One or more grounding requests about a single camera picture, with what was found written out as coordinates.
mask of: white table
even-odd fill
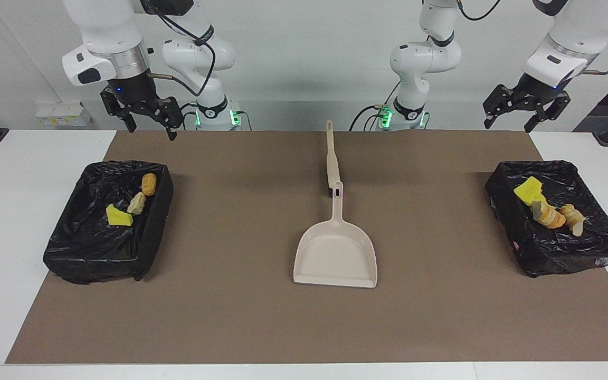
[[[87,164],[103,159],[114,134],[114,131],[12,130],[0,143],[0,378],[608,378],[608,362],[3,365],[48,271],[41,253],[75,181]],[[534,132],[531,138],[544,159],[573,162],[608,214],[608,148],[600,147],[589,134]]]

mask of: brown table surface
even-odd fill
[[[376,289],[292,282],[299,238],[330,217],[323,132],[118,132],[106,159],[167,164],[174,182],[152,270],[49,274],[7,363],[608,360],[606,270],[524,276],[488,205],[500,161],[540,159],[528,135],[335,137]]]

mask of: black plastic bag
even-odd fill
[[[133,217],[132,226],[110,226],[107,206],[126,211],[146,173],[156,175],[157,189],[147,197],[142,215]],[[51,235],[44,264],[72,283],[118,277],[139,281],[154,262],[172,194],[166,165],[106,161],[87,166]]]
[[[543,183],[543,195],[555,207],[573,204],[585,217],[583,234],[565,225],[547,229],[514,188],[530,176]],[[531,277],[568,274],[608,265],[608,216],[588,190],[576,166],[566,161],[501,162],[485,184],[490,204],[504,225],[517,262]]]

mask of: food item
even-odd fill
[[[133,215],[128,214],[128,212],[117,209],[113,204],[108,205],[106,211],[110,226],[132,226]]]
[[[142,176],[142,192],[151,197],[156,193],[156,175],[154,173],[146,173]]]
[[[531,213],[534,221],[539,222],[548,229],[557,229],[564,226],[567,218],[555,210],[554,207],[545,201],[534,201],[531,203]]]
[[[142,211],[145,209],[145,201],[147,201],[145,193],[137,193],[135,197],[130,200],[130,205],[128,205],[126,212],[132,215],[142,214]]]
[[[560,214],[566,218],[567,226],[569,230],[578,237],[583,234],[583,222],[586,221],[586,217],[581,214],[572,204],[565,204],[559,209]]]
[[[546,202],[546,197],[541,193],[543,183],[537,180],[533,176],[527,178],[521,185],[514,188],[513,192],[516,193],[517,197],[524,202],[524,204],[531,207],[534,201]]]

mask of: dustpan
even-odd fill
[[[294,258],[296,283],[329,286],[377,286],[377,262],[369,236],[342,217],[344,185],[335,155],[333,123],[326,127],[328,185],[332,189],[332,217],[310,227],[302,236]]]

